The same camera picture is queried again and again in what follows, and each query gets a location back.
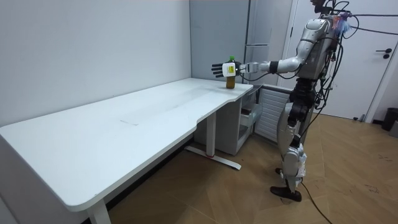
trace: wooden floor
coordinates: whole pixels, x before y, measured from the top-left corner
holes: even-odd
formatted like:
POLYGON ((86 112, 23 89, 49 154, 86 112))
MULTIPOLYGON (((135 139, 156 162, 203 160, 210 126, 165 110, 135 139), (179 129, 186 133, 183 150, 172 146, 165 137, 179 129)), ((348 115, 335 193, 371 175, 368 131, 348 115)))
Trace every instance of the wooden floor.
MULTIPOLYGON (((320 116, 304 145, 305 185, 335 223, 398 223, 398 139, 380 126, 320 116)), ((252 136, 233 170, 183 151, 110 211, 113 224, 327 223, 303 187, 303 202, 269 192, 283 183, 278 150, 252 136)))

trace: wall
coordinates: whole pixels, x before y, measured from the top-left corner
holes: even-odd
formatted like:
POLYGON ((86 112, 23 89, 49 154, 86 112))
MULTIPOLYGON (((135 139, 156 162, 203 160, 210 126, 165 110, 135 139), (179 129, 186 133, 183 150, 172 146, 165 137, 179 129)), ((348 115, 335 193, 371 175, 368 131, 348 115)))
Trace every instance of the wall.
POLYGON ((243 62, 248 6, 249 0, 190 1, 193 78, 225 81, 213 75, 211 65, 230 55, 243 62))
MULTIPOLYGON (((191 76, 188 1, 1 1, 0 30, 0 126, 191 76)), ((20 224, 87 217, 12 152, 0 139, 0 193, 20 224)))
MULTIPOLYGON (((272 31, 268 60, 280 60, 283 56, 285 38, 288 33, 290 10, 293 0, 273 0, 272 8, 272 31)), ((256 83, 266 83, 276 85, 278 76, 268 75, 256 83)))
MULTIPOLYGON (((223 80, 215 78, 211 64, 225 62, 230 55, 243 62, 248 6, 248 0, 191 1, 193 77, 223 80)), ((291 7, 292 0, 251 0, 248 43, 271 46, 248 47, 246 62, 282 59, 291 7)), ((252 74, 251 79, 262 74, 252 74)), ((253 83, 276 85, 277 76, 253 83)))
POLYGON ((391 77, 373 119, 384 120, 388 108, 398 108, 398 67, 391 77))

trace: white desk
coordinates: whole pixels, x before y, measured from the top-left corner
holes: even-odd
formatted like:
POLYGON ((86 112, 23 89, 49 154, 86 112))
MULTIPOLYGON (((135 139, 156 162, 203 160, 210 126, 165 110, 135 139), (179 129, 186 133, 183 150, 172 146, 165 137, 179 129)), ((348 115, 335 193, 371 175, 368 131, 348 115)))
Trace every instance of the white desk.
POLYGON ((216 111, 252 88, 225 85, 188 78, 11 124, 0 135, 70 211, 87 210, 93 224, 108 224, 107 194, 208 116, 214 129, 216 111))

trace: humanoid robot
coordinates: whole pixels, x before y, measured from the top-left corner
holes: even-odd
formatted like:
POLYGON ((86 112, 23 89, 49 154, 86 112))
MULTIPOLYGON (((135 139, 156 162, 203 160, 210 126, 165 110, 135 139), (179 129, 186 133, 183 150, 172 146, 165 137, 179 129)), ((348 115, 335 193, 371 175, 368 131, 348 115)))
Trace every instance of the humanoid robot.
POLYGON ((243 76, 245 73, 256 72, 276 74, 295 72, 297 83, 277 126, 282 168, 275 171, 281 175, 287 186, 271 187, 271 192, 297 202, 302 200, 301 193, 296 187, 305 175, 303 162, 306 155, 300 137, 304 133, 297 134, 296 130, 316 105, 318 98, 315 91, 316 84, 328 69, 327 61, 335 57, 339 36, 333 28, 333 17, 323 14, 319 19, 310 19, 307 22, 295 57, 261 63, 226 62, 215 64, 212 68, 217 77, 243 76))

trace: bottle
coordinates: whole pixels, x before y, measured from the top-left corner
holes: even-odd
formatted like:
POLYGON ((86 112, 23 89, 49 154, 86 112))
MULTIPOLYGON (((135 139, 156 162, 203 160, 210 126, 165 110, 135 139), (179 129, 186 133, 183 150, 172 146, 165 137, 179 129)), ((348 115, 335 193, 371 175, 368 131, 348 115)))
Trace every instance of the bottle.
MULTIPOLYGON (((235 57, 229 56, 228 62, 235 62, 235 57)), ((226 88, 227 89, 235 88, 235 77, 226 77, 226 88)))

